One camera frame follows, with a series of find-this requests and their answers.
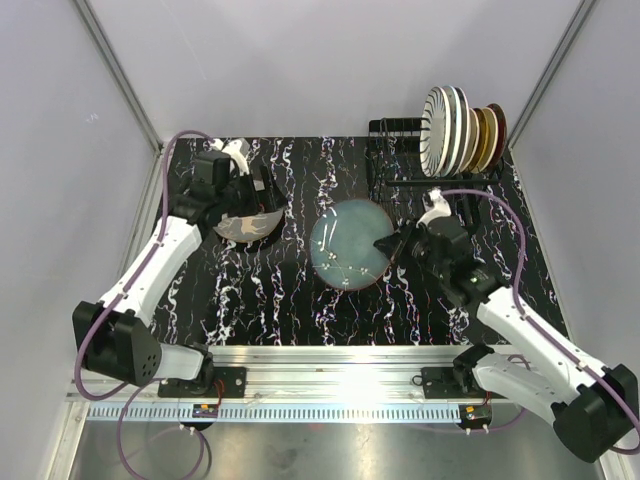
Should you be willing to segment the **red floral plate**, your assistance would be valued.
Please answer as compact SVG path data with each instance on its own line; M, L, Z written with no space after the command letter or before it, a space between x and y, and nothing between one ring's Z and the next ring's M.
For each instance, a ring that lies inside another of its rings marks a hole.
M507 140L507 120L506 120L506 115L504 113L504 110L499 104L491 103L488 105L488 107L496 115L497 125L498 125L498 129L497 129L498 139L496 143L496 149L491 159L491 162L489 164L489 167L493 168L498 164L505 149L506 140Z

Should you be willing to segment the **dark green rimmed plate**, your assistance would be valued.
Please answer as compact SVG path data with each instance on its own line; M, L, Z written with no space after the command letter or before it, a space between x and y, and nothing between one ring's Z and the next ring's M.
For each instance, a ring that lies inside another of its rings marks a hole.
M462 129L461 129L461 144L460 144L461 152L459 154L459 160L457 164L457 172L460 173L462 171L464 161L466 160L467 153L469 151L471 122L470 122L469 105L468 105L468 100L465 92L460 87L455 87L455 91L460 100L461 110L462 110L462 113L461 113Z

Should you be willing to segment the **cream plate with black sprig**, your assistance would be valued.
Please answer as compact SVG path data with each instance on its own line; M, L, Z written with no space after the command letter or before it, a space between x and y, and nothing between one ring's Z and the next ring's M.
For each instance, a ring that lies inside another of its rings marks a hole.
M494 124L495 124L494 147L493 147L493 151L492 151L492 155L491 155L491 157L490 157L489 163L488 163L488 164L487 164L487 166L485 167L485 171L486 171L486 172L488 172L488 171L490 171L490 170L492 170L492 169L494 168L494 167L493 167L493 168L490 168L490 167L489 167L489 164L490 164L490 162L491 162L491 159L492 159L492 157L493 157L493 155L494 155L494 152L495 152L495 149L496 149L496 143L497 143L497 139L498 139L498 132L497 132L498 125L497 125L497 119L496 119L496 115L495 115L495 114L494 114L494 116L495 116L495 122L494 122Z

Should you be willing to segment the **amber patterned glass plate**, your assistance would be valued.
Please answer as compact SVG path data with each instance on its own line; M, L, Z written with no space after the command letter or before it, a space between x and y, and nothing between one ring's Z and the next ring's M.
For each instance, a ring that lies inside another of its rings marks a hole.
M480 126L480 143L472 172L482 172L489 163L494 147L495 116L488 107L477 109Z

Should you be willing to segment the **white watermelon pattern plate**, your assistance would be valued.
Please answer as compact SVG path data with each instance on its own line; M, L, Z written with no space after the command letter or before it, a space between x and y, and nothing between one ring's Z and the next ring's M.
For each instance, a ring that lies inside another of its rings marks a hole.
M449 100L451 135L449 140L447 163L444 167L443 173L445 176L449 176L454 170L454 166L456 160L458 159L460 150L460 139L462 133L462 109L460 98L455 88L450 85L445 85L444 90Z

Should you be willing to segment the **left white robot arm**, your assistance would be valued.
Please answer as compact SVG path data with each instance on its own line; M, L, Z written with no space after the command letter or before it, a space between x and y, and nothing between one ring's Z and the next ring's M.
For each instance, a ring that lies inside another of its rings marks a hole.
M163 343L150 321L180 267L210 234L236 243L261 240L286 206L267 167L253 175L241 153L200 153L185 191L163 197L151 238L126 273L99 301L82 301L73 311L74 380L87 370L123 385L164 380L194 397L209 394L215 367L207 349Z

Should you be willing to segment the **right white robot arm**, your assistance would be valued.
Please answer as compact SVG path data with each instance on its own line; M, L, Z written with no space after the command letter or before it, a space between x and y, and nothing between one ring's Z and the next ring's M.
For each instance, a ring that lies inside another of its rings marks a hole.
M408 224L375 241L389 260L403 253L421 263L446 297L488 326L531 362L533 370L472 347L453 361L453 385L465 397L496 393L537 415L578 459L593 463L639 425L638 379L625 365L592 357L542 319L514 288L475 259L455 217Z

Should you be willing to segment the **black white striped plate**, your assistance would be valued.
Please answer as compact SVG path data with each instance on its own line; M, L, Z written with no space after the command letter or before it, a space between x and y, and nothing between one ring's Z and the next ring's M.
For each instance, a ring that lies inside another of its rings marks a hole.
M436 177L447 160L451 139L451 106L443 87L433 87L420 118L420 163L424 175Z

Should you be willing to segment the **blue glazed plate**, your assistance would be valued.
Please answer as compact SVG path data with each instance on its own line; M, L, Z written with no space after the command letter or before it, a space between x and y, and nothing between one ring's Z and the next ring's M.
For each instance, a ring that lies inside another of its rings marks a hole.
M368 199L329 206L314 224L309 252L312 268L329 287L358 291L376 283L390 260L374 243L394 233L387 213Z

